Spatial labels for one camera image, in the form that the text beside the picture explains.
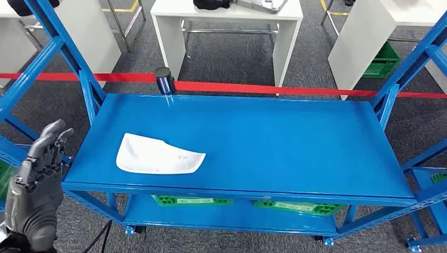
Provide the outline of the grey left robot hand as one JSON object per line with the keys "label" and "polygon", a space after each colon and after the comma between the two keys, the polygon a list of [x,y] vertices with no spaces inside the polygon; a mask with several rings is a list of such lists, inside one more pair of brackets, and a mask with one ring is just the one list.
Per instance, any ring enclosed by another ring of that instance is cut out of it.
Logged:
{"label": "grey left robot hand", "polygon": [[56,226],[63,200],[61,186],[65,144],[74,133],[65,121],[48,124],[35,140],[17,173],[9,180],[5,206],[7,227],[26,233],[39,223]]}

